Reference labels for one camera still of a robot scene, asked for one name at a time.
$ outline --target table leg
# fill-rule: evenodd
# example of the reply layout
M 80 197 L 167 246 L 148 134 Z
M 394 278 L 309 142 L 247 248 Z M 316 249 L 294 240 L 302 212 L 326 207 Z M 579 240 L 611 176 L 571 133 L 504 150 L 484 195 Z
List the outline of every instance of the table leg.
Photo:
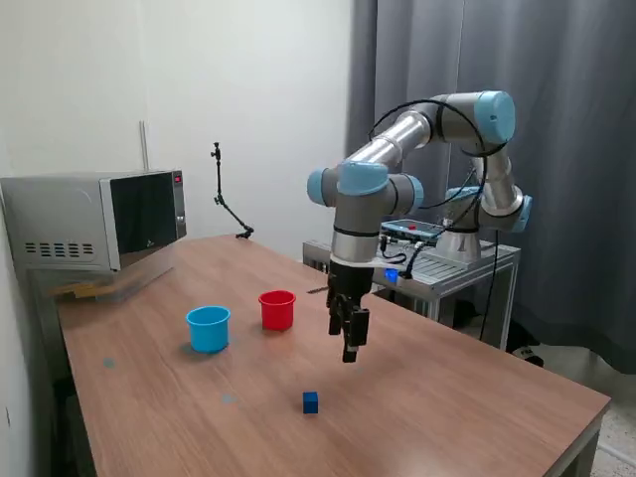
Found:
M 490 308 L 486 317 L 483 341 L 501 350 L 506 349 L 508 331 L 517 281 L 517 265 L 500 270 L 495 275 Z
M 405 306 L 406 308 L 408 308 L 408 304 L 410 304 L 410 310 L 413 311 L 414 313 L 417 313 L 418 315 L 422 315 L 424 314 L 424 306 L 426 304 L 425 301 L 419 300 L 417 298 L 410 298 L 408 297 L 407 300 L 410 300 L 410 302 L 406 302 L 407 304 L 402 304 L 401 306 Z
M 598 432 L 585 444 L 571 464 L 567 466 L 561 477 L 589 477 L 592 473 L 592 464 L 598 444 Z
M 428 302 L 428 306 L 426 309 L 426 317 L 430 318 L 433 321 L 439 321 L 439 308 L 440 308 L 440 300 L 433 300 Z
M 316 262 L 309 258 L 307 255 L 302 255 L 302 262 L 307 266 L 311 266 L 312 268 L 316 268 Z

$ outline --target wooden table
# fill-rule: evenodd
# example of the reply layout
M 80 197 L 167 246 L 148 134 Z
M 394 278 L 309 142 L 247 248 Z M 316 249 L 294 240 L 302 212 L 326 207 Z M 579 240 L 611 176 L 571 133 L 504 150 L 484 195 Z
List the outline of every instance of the wooden table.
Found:
M 233 237 L 181 241 L 119 304 L 60 317 L 99 477 L 588 475 L 609 398 L 375 296 L 358 363 L 327 334 L 324 274 Z M 264 333 L 258 295 L 293 291 Z M 232 310 L 231 344 L 191 351 L 185 315 Z M 318 392 L 318 414 L 302 393 Z

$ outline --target white wall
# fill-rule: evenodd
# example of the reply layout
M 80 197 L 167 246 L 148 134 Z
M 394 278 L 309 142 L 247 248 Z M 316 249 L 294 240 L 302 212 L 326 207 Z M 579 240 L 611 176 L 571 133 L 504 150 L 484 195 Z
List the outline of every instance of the white wall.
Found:
M 5 0 L 0 27 L 14 172 L 140 169 L 146 82 L 135 2 Z
M 18 175 L 181 167 L 190 238 L 240 232 L 300 256 L 332 211 L 305 181 L 342 160 L 353 0 L 10 0 L 5 135 Z
M 332 211 L 306 179 L 344 158 L 351 0 L 141 0 L 151 165 L 181 167 L 190 237 L 241 232 L 300 257 L 330 240 Z
M 0 176 L 11 175 L 0 128 Z M 46 475 L 51 393 L 0 216 L 0 477 Z

